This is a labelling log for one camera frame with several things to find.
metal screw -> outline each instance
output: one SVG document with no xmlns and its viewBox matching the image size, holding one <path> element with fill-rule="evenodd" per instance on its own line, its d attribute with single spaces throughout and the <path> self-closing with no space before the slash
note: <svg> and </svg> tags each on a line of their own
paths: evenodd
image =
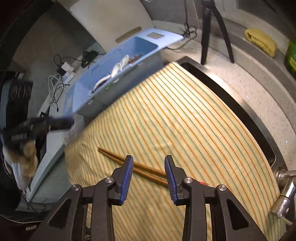
<svg viewBox="0 0 296 241">
<path fill-rule="evenodd" d="M 113 182 L 114 181 L 114 179 L 112 178 L 112 177 L 106 177 L 105 178 L 105 182 L 106 183 L 111 183 L 111 182 Z"/>
<path fill-rule="evenodd" d="M 220 184 L 218 186 L 218 189 L 223 192 L 223 191 L 226 191 L 227 187 L 225 185 L 223 185 L 223 184 Z"/>
<path fill-rule="evenodd" d="M 72 189 L 73 191 L 77 191 L 77 190 L 79 190 L 79 188 L 80 188 L 80 186 L 79 186 L 78 184 L 74 184 L 74 185 L 71 187 L 71 189 Z"/>
<path fill-rule="evenodd" d="M 190 178 L 190 177 L 186 177 L 186 178 L 184 178 L 184 182 L 186 182 L 186 183 L 192 183 L 193 182 L 193 179 Z"/>
</svg>

tangled cord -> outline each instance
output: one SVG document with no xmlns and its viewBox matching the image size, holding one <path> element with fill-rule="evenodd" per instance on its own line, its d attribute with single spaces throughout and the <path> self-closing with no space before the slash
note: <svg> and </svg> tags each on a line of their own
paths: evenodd
<svg viewBox="0 0 296 241">
<path fill-rule="evenodd" d="M 167 47 L 167 49 L 172 50 L 172 51 L 176 51 L 179 50 L 181 48 L 183 48 L 186 44 L 188 44 L 191 40 L 196 39 L 197 37 L 197 28 L 195 26 L 189 26 L 188 24 L 188 13 L 187 13 L 187 4 L 186 4 L 186 0 L 184 0 L 184 9 L 185 9 L 185 23 L 184 23 L 184 29 L 181 29 L 183 31 L 183 38 L 188 38 L 188 40 L 183 43 L 181 46 L 177 47 L 177 48 L 169 48 Z"/>
</svg>

faucet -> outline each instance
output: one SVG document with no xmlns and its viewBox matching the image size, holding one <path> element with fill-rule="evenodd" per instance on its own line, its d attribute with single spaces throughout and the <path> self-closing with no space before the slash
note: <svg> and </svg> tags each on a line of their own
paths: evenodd
<svg viewBox="0 0 296 241">
<path fill-rule="evenodd" d="M 294 201 L 294 195 L 296 193 L 296 170 L 287 171 L 285 169 L 279 169 L 274 175 L 281 194 L 270 209 L 270 212 L 281 218 L 288 225 L 291 225 L 292 222 L 287 220 L 285 215 L 289 211 L 290 204 Z"/>
</svg>

white cutting board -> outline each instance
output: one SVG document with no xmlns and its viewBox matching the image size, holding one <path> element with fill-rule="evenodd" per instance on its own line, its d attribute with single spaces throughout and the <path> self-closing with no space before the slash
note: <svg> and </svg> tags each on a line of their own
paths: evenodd
<svg viewBox="0 0 296 241">
<path fill-rule="evenodd" d="M 70 12 L 106 52 L 120 44 L 115 40 L 129 31 L 154 28 L 139 0 L 80 0 Z"/>
</svg>

striped tablecloth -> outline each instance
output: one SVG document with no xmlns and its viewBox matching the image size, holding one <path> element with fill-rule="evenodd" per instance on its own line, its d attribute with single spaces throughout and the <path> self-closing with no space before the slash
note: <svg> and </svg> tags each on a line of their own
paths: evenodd
<svg viewBox="0 0 296 241">
<path fill-rule="evenodd" d="M 174 62 L 118 99 L 65 149 L 72 184 L 94 185 L 118 167 L 97 147 L 159 170 L 171 154 L 188 176 L 225 184 L 269 241 L 285 232 L 268 214 L 279 189 L 259 145 L 207 86 Z M 116 240 L 181 240 L 184 211 L 166 188 L 134 174 L 128 199 L 113 206 Z M 211 240 L 208 207 L 207 229 Z"/>
</svg>

